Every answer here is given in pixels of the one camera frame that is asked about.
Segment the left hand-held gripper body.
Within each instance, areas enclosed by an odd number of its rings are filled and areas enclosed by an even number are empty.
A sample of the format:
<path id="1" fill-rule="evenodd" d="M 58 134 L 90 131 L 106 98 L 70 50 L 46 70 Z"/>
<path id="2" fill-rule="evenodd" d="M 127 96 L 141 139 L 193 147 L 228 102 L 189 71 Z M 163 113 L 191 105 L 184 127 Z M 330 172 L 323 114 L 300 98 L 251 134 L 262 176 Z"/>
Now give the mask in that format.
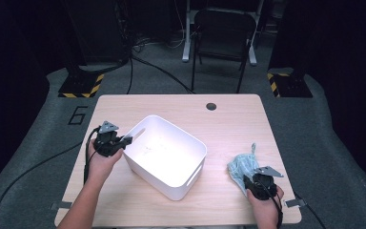
<path id="1" fill-rule="evenodd" d="M 121 147 L 121 137 L 117 135 L 118 127 L 104 121 L 99 127 L 93 148 L 101 156 L 113 156 Z"/>

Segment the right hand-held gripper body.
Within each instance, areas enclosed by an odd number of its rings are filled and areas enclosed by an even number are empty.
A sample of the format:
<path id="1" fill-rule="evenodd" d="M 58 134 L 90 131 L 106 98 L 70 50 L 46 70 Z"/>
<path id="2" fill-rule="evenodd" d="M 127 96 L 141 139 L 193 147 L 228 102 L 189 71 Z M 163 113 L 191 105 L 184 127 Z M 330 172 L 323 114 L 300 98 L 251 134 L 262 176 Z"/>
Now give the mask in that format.
<path id="1" fill-rule="evenodd" d="M 275 197 L 277 189 L 274 177 L 283 177 L 283 175 L 270 166 L 259 167 L 254 171 L 255 174 L 251 177 L 254 188 L 250 190 L 254 197 L 259 200 Z"/>

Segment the light blue towel cloth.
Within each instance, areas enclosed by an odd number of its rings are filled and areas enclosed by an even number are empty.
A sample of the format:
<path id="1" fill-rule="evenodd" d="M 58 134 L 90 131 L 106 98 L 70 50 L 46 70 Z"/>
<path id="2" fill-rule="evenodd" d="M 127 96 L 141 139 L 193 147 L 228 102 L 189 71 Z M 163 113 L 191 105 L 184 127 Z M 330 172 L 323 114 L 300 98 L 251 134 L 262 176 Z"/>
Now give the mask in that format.
<path id="1" fill-rule="evenodd" d="M 249 153 L 237 155 L 227 164 L 231 179 L 237 184 L 244 195 L 247 195 L 244 176 L 251 178 L 255 174 L 255 169 L 259 167 L 255 157 L 256 144 L 253 143 Z"/>

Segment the white plastic storage bin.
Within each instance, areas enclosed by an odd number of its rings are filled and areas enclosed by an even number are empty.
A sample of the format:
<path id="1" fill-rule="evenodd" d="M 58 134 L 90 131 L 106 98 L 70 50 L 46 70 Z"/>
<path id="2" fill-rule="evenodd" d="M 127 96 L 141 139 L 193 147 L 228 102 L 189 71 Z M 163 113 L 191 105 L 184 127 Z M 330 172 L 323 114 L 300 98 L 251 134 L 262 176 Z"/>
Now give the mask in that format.
<path id="1" fill-rule="evenodd" d="M 127 134 L 130 168 L 171 200 L 181 200 L 201 174 L 207 146 L 170 121 L 148 115 Z"/>

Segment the person's right hand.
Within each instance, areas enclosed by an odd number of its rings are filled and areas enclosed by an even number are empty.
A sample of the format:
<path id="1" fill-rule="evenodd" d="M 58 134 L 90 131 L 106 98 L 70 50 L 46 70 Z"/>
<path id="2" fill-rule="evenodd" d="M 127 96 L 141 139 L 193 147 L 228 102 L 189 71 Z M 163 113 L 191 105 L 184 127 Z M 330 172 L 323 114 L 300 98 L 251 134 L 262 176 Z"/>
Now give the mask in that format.
<path id="1" fill-rule="evenodd" d="M 278 210 L 275 206 L 275 203 L 271 199 L 259 200 L 254 197 L 253 193 L 250 190 L 247 191 L 247 198 L 252 205 L 256 224 L 258 222 L 278 223 Z"/>

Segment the person's left hand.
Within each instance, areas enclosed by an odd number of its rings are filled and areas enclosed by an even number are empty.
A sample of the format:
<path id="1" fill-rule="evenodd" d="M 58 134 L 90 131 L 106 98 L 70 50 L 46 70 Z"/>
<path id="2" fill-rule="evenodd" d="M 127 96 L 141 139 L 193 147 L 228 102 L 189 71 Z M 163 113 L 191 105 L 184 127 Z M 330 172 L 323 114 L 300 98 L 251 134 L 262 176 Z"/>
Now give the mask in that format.
<path id="1" fill-rule="evenodd" d="M 101 156 L 94 147 L 93 140 L 90 142 L 88 150 L 89 171 L 87 184 L 103 184 L 112 172 L 114 164 L 123 156 L 124 150 L 119 149 L 113 156 Z"/>

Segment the grey tape strip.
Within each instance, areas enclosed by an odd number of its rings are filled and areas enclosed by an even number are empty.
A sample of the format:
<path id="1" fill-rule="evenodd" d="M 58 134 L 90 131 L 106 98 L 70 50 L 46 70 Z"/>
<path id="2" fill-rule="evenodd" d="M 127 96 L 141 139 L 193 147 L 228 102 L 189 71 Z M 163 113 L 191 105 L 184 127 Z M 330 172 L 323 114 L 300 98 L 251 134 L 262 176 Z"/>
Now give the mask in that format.
<path id="1" fill-rule="evenodd" d="M 307 203 L 304 199 L 291 199 L 291 200 L 285 200 L 284 204 L 288 207 L 303 207 L 306 206 Z"/>
<path id="2" fill-rule="evenodd" d="M 59 209 L 70 209 L 71 208 L 71 202 L 67 201 L 56 201 L 53 202 L 50 206 L 51 210 L 59 210 Z"/>

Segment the black yellow striped stand base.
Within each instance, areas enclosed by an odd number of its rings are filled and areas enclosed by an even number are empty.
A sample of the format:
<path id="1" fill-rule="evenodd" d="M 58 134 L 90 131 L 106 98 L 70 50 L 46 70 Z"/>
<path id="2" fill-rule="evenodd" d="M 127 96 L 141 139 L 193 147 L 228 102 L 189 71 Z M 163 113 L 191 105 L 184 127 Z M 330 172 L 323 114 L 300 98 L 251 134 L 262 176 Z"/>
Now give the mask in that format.
<path id="1" fill-rule="evenodd" d="M 267 77 L 275 97 L 313 96 L 303 78 L 295 78 L 286 73 L 268 73 Z"/>
<path id="2" fill-rule="evenodd" d="M 58 96 L 67 98 L 94 97 L 103 78 L 103 74 L 97 73 L 85 73 L 78 77 L 69 76 L 58 90 Z"/>

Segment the dark curtain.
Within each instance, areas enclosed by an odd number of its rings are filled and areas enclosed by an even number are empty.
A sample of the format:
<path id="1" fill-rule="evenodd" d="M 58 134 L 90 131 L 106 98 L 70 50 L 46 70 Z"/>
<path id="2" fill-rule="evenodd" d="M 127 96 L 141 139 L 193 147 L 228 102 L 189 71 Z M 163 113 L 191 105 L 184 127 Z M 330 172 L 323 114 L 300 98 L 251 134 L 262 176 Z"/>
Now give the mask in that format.
<path id="1" fill-rule="evenodd" d="M 269 67 L 320 84 L 335 133 L 366 173 L 366 0 L 288 0 Z"/>
<path id="2" fill-rule="evenodd" d="M 0 173 L 46 101 L 47 75 L 63 67 L 50 14 L 63 15 L 59 0 L 0 0 Z"/>

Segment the white desk leg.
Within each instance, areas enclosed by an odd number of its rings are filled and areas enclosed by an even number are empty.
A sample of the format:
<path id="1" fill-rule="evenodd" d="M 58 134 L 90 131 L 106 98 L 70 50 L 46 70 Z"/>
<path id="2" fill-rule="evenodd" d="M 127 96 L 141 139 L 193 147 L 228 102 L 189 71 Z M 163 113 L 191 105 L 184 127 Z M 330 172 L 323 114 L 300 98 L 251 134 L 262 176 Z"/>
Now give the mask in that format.
<path id="1" fill-rule="evenodd" d="M 184 38 L 184 48 L 182 53 L 182 62 L 187 63 L 190 60 L 190 51 L 191 51 L 191 0 L 186 0 L 186 9 L 185 9 L 185 38 Z"/>
<path id="2" fill-rule="evenodd" d="M 250 15 L 254 18 L 256 24 L 259 23 L 259 19 L 260 19 L 260 16 L 261 16 L 263 4 L 264 4 L 264 0 L 257 0 L 257 9 L 256 9 L 256 11 L 250 12 Z M 249 49 L 249 62 L 252 66 L 257 65 L 257 60 L 256 60 L 255 52 L 254 52 L 254 44 L 253 43 L 251 44 L 251 47 Z"/>

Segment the dark equipment cabinet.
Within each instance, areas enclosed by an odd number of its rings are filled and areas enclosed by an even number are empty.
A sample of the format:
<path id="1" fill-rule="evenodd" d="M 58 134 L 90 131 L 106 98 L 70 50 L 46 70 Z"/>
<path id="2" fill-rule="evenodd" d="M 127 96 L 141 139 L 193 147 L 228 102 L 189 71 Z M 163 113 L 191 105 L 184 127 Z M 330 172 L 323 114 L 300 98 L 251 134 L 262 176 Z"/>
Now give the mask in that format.
<path id="1" fill-rule="evenodd" d="M 127 43 L 120 30 L 117 0 L 64 0 L 87 63 L 125 63 Z"/>

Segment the black folding chair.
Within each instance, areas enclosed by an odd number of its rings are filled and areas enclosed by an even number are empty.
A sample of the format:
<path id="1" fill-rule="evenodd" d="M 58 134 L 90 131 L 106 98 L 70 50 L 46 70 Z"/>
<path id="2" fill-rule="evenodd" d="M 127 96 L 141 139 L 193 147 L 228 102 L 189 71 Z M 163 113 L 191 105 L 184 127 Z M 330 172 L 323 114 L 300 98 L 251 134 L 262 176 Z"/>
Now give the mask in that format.
<path id="1" fill-rule="evenodd" d="M 239 63 L 236 88 L 239 93 L 255 32 L 255 19 L 245 11 L 200 10 L 194 16 L 191 89 L 194 89 L 196 61 L 208 57 Z"/>

